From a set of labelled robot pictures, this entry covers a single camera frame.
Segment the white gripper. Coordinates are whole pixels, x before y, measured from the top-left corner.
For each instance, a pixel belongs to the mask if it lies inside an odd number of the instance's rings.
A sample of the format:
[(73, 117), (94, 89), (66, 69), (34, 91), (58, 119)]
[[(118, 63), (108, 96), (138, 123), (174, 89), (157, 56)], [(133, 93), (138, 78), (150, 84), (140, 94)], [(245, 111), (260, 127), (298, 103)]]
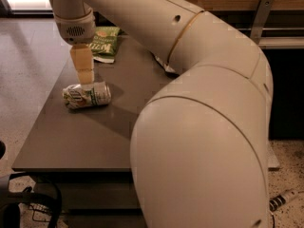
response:
[(92, 41), (95, 34), (93, 10), (89, 9), (86, 15), (76, 19), (61, 18), (57, 15), (54, 18), (63, 40), (74, 45), (70, 50), (70, 56), (80, 84), (92, 84), (94, 82), (93, 55), (86, 44)]

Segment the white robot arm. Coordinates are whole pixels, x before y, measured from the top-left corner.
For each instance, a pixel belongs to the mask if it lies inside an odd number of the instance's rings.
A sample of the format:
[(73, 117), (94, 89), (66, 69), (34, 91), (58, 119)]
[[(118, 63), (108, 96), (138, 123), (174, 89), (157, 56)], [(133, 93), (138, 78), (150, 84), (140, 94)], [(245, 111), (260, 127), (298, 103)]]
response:
[(94, 14), (176, 72), (145, 105), (130, 162), (148, 228), (268, 228), (269, 63), (250, 38), (184, 0), (49, 0), (62, 38)]

